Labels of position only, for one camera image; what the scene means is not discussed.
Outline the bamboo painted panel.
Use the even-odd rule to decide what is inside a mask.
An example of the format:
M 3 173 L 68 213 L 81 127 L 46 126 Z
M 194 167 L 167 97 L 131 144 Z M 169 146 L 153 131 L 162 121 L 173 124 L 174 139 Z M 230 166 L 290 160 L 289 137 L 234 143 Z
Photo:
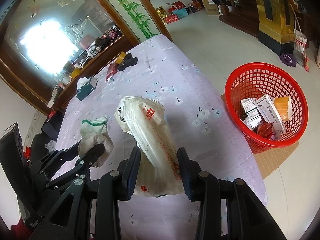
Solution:
M 139 42 L 160 34 L 140 0 L 107 0 L 122 17 Z

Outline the brown cardboard box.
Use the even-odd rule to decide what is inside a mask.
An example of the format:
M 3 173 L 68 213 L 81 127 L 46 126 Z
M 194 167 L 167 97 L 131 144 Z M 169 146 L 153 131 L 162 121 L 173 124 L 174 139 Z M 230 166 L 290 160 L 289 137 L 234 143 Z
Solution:
M 202 0 L 207 15 L 220 16 L 219 6 L 213 0 Z

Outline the red plastic mesh basket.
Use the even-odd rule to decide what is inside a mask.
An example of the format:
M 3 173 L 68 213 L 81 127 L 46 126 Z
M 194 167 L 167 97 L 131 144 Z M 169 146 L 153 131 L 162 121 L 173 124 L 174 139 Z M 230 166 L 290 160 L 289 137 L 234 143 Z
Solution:
M 308 124 L 308 104 L 299 84 L 268 63 L 236 68 L 225 85 L 225 102 L 253 153 L 293 145 Z

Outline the brown red snack packet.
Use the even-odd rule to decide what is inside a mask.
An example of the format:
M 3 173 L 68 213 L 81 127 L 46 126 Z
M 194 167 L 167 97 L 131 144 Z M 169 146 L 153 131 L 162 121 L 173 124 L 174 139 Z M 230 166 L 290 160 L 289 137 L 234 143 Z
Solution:
M 273 123 L 264 122 L 257 127 L 257 135 L 264 139 L 271 139 L 274 135 Z

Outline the black sofa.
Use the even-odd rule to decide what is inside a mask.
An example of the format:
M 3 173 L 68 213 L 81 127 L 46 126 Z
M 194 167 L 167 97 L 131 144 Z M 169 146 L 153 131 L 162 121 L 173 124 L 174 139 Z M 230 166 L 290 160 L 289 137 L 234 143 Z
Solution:
M 24 143 L 24 152 L 27 155 L 28 160 L 33 163 L 49 153 L 46 145 L 51 141 L 57 141 L 62 121 L 63 114 L 56 112 L 50 118 L 46 118 L 39 133 L 36 133 L 35 130 L 39 122 L 31 125 Z

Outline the white cotton glove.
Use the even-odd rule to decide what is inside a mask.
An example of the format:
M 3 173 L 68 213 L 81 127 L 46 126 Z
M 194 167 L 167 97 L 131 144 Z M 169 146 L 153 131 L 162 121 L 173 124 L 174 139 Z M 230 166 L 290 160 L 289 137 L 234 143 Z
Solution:
M 113 142 L 108 135 L 107 122 L 108 119 L 105 116 L 95 120 L 84 119 L 81 122 L 79 156 L 86 155 L 95 145 L 103 144 L 105 147 L 103 154 L 93 164 L 94 167 L 101 167 L 114 149 Z

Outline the golden pillar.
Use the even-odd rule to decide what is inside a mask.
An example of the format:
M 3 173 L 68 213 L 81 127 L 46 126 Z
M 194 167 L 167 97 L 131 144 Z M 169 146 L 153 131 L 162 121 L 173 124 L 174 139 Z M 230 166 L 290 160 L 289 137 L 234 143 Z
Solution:
M 259 41 L 277 55 L 292 53 L 295 45 L 294 16 L 288 0 L 256 0 Z

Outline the blue white medicine box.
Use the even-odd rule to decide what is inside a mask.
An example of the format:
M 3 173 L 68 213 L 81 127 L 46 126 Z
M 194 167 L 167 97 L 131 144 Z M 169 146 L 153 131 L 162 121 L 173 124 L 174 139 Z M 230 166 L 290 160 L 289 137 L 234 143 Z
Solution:
M 262 124 L 262 117 L 255 105 L 255 101 L 252 98 L 243 99 L 240 101 L 246 117 L 244 118 L 244 124 L 252 131 Z

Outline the lilac floral tablecloth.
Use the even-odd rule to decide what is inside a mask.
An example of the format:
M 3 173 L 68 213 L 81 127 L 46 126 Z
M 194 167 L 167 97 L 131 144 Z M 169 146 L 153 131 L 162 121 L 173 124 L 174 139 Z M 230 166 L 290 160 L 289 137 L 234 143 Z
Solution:
M 129 157 L 143 140 L 133 136 L 127 120 L 141 123 L 151 140 L 142 150 L 135 193 L 119 203 L 122 239 L 193 239 L 199 204 L 190 202 L 176 170 L 178 148 L 219 179 L 242 178 L 267 203 L 265 184 L 243 134 L 230 119 L 220 94 L 206 76 L 163 35 L 131 50 L 135 66 L 110 81 L 97 75 L 96 89 L 83 100 L 72 98 L 65 112 L 58 149 L 81 139 L 81 126 L 107 118 L 114 148 L 99 168 L 99 179 Z

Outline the black pouch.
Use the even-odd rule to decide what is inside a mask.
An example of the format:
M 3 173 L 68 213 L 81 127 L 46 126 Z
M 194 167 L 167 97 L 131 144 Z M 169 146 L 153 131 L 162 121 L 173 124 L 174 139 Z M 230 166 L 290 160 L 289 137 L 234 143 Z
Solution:
M 123 61 L 118 64 L 117 71 L 124 71 L 127 67 L 135 66 L 138 62 L 137 57 L 133 57 L 131 53 L 127 53 Z

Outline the teal tissue box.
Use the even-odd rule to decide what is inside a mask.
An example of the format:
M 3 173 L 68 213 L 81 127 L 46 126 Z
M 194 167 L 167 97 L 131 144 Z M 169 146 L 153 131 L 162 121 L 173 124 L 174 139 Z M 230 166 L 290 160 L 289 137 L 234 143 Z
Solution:
M 84 100 L 97 86 L 97 79 L 95 77 L 82 77 L 76 84 L 76 98 L 80 101 Z

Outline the yellow tape roll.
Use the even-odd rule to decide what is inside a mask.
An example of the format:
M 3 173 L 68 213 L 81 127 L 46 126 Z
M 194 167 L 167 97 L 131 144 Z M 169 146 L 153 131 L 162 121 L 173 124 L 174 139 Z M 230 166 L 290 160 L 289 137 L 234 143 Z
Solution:
M 126 56 L 127 56 L 127 54 L 122 51 L 122 52 L 118 55 L 118 57 L 117 57 L 117 59 L 116 59 L 116 64 L 121 64 L 121 63 L 124 61 L 124 59 L 125 59 Z

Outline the orange medicine box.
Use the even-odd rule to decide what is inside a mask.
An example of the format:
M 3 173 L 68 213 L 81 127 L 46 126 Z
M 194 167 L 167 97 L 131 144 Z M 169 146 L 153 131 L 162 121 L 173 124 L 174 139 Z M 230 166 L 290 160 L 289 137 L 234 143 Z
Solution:
M 290 96 L 275 98 L 273 104 L 283 121 L 289 121 L 291 119 L 293 106 Z

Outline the white striped plastic bag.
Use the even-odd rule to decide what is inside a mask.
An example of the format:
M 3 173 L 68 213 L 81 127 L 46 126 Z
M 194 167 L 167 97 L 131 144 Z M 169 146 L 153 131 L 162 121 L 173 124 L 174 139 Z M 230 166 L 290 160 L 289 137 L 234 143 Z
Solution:
M 114 114 L 122 131 L 132 135 L 140 148 L 135 194 L 144 197 L 184 192 L 177 151 L 164 111 L 158 101 L 125 96 Z

